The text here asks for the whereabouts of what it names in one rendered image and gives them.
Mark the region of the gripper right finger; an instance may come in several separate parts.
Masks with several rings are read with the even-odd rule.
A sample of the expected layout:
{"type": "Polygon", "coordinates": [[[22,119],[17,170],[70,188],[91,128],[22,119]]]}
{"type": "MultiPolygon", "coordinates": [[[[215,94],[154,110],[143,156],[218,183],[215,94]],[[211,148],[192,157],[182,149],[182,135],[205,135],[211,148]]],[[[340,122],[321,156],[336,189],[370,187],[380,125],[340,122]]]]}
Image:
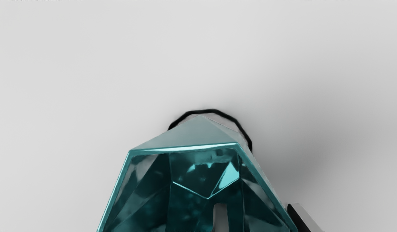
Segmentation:
{"type": "Polygon", "coordinates": [[[296,225],[298,232],[325,232],[301,204],[287,204],[287,213],[296,225]]]}

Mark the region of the teal faceted mug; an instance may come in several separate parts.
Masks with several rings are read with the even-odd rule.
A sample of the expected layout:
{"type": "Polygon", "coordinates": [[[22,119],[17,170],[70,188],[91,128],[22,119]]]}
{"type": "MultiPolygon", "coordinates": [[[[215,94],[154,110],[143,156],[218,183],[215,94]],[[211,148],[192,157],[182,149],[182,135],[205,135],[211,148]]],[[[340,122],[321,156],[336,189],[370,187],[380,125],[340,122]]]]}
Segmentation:
{"type": "Polygon", "coordinates": [[[97,232],[298,232],[242,135],[205,116],[131,149],[97,232]]]}

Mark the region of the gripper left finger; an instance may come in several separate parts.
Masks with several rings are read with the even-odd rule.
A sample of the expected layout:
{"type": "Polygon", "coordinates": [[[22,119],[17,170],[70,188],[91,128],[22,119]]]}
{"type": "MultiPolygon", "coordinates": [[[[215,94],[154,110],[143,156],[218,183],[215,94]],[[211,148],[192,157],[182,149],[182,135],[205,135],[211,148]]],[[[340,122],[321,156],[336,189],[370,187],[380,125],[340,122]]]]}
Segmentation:
{"type": "Polygon", "coordinates": [[[213,208],[213,232],[229,232],[226,204],[217,203],[213,208]]]}

